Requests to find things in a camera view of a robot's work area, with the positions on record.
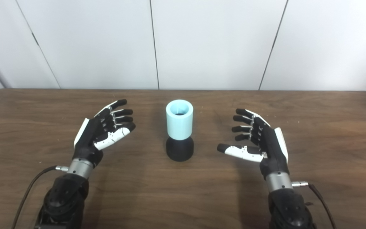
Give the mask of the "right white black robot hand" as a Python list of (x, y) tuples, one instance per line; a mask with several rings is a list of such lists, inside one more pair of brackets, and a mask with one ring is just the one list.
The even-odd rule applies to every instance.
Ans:
[(288, 151), (280, 128), (272, 128), (259, 114), (247, 109), (236, 109), (233, 120), (245, 123), (235, 126), (232, 132), (241, 132), (235, 141), (248, 141), (258, 147), (257, 152), (248, 146), (218, 144), (218, 152), (251, 162), (259, 162), (263, 178), (270, 174), (290, 174), (288, 169)]

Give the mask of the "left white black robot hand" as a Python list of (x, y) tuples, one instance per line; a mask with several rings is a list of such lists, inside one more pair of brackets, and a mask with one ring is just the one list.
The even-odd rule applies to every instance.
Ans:
[(103, 107), (93, 118), (84, 119), (74, 140), (73, 159), (86, 160), (95, 168), (103, 158), (103, 149), (130, 134), (136, 125), (133, 110), (117, 108), (127, 100), (117, 100)]

